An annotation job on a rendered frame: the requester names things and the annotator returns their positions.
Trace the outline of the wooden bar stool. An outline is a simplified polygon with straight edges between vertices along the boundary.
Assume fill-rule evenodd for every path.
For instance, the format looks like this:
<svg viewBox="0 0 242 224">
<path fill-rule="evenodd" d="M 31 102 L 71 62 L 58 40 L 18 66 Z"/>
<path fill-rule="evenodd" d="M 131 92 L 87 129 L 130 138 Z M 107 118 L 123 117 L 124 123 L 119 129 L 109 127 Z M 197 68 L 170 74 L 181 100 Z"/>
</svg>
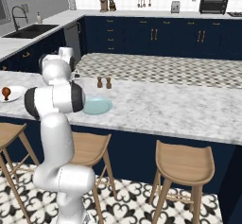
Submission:
<svg viewBox="0 0 242 224">
<path fill-rule="evenodd" d="M 171 145 L 157 141 L 155 162 L 157 170 L 148 203 L 152 202 L 155 193 L 159 194 L 159 199 L 152 224 L 157 223 L 166 199 L 189 204 L 189 211 L 193 214 L 192 224 L 199 224 L 202 187 L 215 174 L 212 148 Z M 172 183 L 191 186 L 191 198 L 169 194 Z"/>
<path fill-rule="evenodd" d="M 18 191 L 13 183 L 13 180 L 11 176 L 14 176 L 15 179 L 18 179 L 16 175 L 17 170 L 22 170 L 24 169 L 21 167 L 21 165 L 25 162 L 25 160 L 30 157 L 34 164 L 39 165 L 39 161 L 29 143 L 29 141 L 26 138 L 25 135 L 25 129 L 26 129 L 26 124 L 23 125 L 16 125 L 16 124 L 11 124 L 11 123 L 0 123 L 0 169 L 2 170 L 5 178 L 7 179 L 9 186 L 14 194 L 14 196 L 17 199 L 17 202 L 26 218 L 26 221 L 28 224 L 30 223 L 30 218 L 27 214 L 26 208 L 24 206 L 24 203 L 22 202 Z M 23 158 L 22 161 L 20 161 L 16 166 L 12 165 L 12 161 L 9 157 L 7 147 L 11 145 L 17 138 L 21 140 L 23 143 L 27 155 Z"/>
<path fill-rule="evenodd" d="M 109 185 L 112 187 L 112 193 L 114 198 L 117 198 L 117 193 L 115 190 L 115 184 L 112 175 L 112 166 L 110 163 L 109 153 L 108 153 L 108 144 L 111 140 L 111 135 L 97 135 L 92 133 L 84 132 L 74 132 L 74 148 L 75 154 L 72 159 L 72 164 L 81 164 L 89 167 L 93 167 L 98 164 L 100 160 L 104 161 L 104 168 L 102 170 L 101 176 L 98 182 L 95 183 L 93 187 L 93 196 L 95 200 L 95 207 L 98 213 L 100 224 L 104 224 L 101 207 L 99 203 L 97 187 L 101 183 L 101 179 L 104 176 L 104 173 L 108 173 Z"/>
</svg>

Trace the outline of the black toaster oven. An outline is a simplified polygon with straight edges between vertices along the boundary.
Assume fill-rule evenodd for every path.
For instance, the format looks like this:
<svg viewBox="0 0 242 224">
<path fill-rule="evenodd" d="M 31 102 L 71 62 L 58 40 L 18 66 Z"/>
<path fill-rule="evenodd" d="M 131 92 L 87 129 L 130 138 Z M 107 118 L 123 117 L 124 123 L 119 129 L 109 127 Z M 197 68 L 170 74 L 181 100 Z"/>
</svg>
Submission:
<svg viewBox="0 0 242 224">
<path fill-rule="evenodd" d="M 229 0 L 200 0 L 200 14 L 224 14 Z"/>
</svg>

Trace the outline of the light blue bowl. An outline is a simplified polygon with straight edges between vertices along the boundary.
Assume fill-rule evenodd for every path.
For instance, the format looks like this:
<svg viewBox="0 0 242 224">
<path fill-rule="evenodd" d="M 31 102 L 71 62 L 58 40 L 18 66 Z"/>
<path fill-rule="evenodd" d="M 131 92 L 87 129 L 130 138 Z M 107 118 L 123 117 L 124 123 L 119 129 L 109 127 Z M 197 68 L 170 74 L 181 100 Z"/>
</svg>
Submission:
<svg viewBox="0 0 242 224">
<path fill-rule="evenodd" d="M 108 112 L 112 108 L 112 102 L 103 96 L 88 96 L 83 112 L 90 115 L 98 115 Z"/>
</svg>

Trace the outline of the black tap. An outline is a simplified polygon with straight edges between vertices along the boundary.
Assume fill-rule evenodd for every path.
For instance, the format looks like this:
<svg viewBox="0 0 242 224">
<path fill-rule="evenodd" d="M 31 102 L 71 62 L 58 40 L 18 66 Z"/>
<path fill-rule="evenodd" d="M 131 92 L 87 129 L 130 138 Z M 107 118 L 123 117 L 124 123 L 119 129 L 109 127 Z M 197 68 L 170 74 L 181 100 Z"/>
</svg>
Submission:
<svg viewBox="0 0 242 224">
<path fill-rule="evenodd" d="M 23 16 L 16 16 L 14 14 L 14 10 L 15 9 L 20 9 L 23 12 L 24 15 Z M 20 28 L 20 26 L 17 25 L 17 22 L 16 22 L 17 19 L 25 19 L 26 20 L 26 23 L 28 24 L 28 18 L 26 16 L 26 11 L 22 7 L 20 7 L 20 6 L 14 6 L 12 8 L 12 10 L 11 10 L 11 15 L 12 15 L 12 19 L 13 19 L 13 23 L 14 23 L 14 27 L 15 27 L 15 30 L 16 31 L 19 31 L 19 28 Z"/>
</svg>

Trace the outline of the brown coffee machine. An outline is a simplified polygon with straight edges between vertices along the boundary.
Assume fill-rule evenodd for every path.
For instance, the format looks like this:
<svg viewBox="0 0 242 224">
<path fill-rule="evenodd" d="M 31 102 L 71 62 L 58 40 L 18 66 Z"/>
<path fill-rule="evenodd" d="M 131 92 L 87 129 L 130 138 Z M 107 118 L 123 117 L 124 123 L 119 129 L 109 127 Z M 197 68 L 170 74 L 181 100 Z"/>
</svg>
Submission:
<svg viewBox="0 0 242 224">
<path fill-rule="evenodd" d="M 108 0 L 99 0 L 99 1 L 100 1 L 100 11 L 107 12 L 109 10 Z"/>
</svg>

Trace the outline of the silver toaster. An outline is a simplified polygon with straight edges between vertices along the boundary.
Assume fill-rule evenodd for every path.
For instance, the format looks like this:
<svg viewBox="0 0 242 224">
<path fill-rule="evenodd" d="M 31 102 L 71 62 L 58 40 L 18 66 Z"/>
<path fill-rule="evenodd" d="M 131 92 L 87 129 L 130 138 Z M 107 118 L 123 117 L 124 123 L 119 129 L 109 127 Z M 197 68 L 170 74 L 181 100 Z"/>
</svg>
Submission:
<svg viewBox="0 0 242 224">
<path fill-rule="evenodd" d="M 173 1 L 171 3 L 171 12 L 172 13 L 179 13 L 181 9 L 181 2 L 180 1 Z"/>
</svg>

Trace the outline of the navy island cabinet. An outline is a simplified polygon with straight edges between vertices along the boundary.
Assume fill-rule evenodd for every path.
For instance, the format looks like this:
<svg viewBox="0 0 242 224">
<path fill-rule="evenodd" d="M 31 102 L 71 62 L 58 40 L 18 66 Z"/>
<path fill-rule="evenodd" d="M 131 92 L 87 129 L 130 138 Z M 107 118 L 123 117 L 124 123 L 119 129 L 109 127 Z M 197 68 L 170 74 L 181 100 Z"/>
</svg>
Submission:
<svg viewBox="0 0 242 224">
<path fill-rule="evenodd" d="M 203 187 L 217 194 L 224 224 L 242 224 L 242 146 L 73 125 L 75 132 L 111 135 L 108 146 L 113 175 L 118 179 L 152 183 L 156 172 L 156 142 L 195 147 L 210 146 L 216 172 Z"/>
</svg>

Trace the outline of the grey dishwasher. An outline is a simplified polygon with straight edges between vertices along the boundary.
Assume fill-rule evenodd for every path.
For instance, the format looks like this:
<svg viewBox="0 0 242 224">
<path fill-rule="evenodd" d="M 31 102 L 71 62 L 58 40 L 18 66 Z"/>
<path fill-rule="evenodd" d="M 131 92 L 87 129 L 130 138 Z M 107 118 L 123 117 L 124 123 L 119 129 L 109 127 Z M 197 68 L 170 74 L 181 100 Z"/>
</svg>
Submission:
<svg viewBox="0 0 242 224">
<path fill-rule="evenodd" d="M 78 24 L 72 23 L 71 25 L 66 26 L 64 28 L 64 35 L 66 45 L 73 48 L 76 63 L 79 63 L 81 60 L 81 54 L 79 46 Z"/>
</svg>

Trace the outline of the brown chicken drumstick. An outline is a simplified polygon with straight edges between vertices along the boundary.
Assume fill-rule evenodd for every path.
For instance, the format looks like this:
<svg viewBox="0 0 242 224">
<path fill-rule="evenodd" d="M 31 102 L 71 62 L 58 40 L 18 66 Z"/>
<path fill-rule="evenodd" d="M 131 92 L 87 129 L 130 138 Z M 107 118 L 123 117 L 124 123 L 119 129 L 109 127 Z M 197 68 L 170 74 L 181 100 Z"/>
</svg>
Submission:
<svg viewBox="0 0 242 224">
<path fill-rule="evenodd" d="M 11 90 L 8 87 L 4 87 L 2 89 L 2 95 L 4 96 L 4 100 L 8 101 L 9 100 L 9 95 L 11 94 Z"/>
</svg>

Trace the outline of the navy base cupboards run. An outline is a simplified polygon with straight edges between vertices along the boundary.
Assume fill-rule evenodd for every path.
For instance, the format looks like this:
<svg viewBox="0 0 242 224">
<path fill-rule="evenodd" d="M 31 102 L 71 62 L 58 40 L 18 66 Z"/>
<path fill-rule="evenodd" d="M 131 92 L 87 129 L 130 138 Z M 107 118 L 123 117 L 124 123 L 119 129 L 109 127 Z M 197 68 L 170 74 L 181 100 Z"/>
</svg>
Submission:
<svg viewBox="0 0 242 224">
<path fill-rule="evenodd" d="M 86 16 L 83 51 L 242 60 L 242 20 Z"/>
</svg>

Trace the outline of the white plate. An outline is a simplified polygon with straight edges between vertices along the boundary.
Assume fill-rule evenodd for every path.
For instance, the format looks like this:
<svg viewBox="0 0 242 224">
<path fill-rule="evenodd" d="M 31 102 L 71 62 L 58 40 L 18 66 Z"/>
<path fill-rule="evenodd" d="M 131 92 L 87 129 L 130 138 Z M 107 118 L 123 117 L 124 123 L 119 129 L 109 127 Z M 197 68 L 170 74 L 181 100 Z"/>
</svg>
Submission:
<svg viewBox="0 0 242 224">
<path fill-rule="evenodd" d="M 19 99 L 21 96 L 24 95 L 24 93 L 26 92 L 26 88 L 23 86 L 5 86 L 10 88 L 11 90 L 11 94 L 9 95 L 9 100 L 5 101 L 4 100 L 4 96 L 2 95 L 2 89 L 0 89 L 0 102 L 2 103 L 9 103 L 11 101 L 15 101 L 17 99 Z"/>
</svg>

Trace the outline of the navy cupboards under sink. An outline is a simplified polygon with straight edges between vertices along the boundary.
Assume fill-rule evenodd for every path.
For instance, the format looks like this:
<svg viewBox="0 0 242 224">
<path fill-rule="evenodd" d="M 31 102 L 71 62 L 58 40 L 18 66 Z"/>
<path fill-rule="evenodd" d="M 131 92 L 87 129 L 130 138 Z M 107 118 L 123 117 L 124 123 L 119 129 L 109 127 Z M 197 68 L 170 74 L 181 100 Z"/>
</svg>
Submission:
<svg viewBox="0 0 242 224">
<path fill-rule="evenodd" d="M 38 73 L 41 55 L 57 54 L 61 46 L 65 46 L 64 31 L 62 29 L 1 61 L 0 70 Z"/>
</svg>

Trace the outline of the window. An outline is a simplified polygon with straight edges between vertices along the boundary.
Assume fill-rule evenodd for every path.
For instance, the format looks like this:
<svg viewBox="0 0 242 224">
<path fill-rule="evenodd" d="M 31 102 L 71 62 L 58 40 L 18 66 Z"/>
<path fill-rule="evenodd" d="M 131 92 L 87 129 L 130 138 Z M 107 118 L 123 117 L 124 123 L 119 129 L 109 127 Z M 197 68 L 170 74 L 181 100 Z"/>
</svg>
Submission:
<svg viewBox="0 0 242 224">
<path fill-rule="evenodd" d="M 0 0 L 0 26 L 10 22 L 9 8 L 6 0 Z"/>
</svg>

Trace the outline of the black sink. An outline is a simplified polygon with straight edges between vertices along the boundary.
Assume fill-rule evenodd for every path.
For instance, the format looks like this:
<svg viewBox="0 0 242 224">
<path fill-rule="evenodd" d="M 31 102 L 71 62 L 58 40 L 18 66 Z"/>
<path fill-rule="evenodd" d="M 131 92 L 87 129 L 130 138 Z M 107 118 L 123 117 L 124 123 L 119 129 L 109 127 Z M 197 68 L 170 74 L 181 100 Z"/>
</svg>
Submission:
<svg viewBox="0 0 242 224">
<path fill-rule="evenodd" d="M 5 35 L 5 38 L 10 39 L 34 39 L 43 35 L 48 35 L 58 25 L 31 25 L 20 30 L 11 32 Z"/>
</svg>

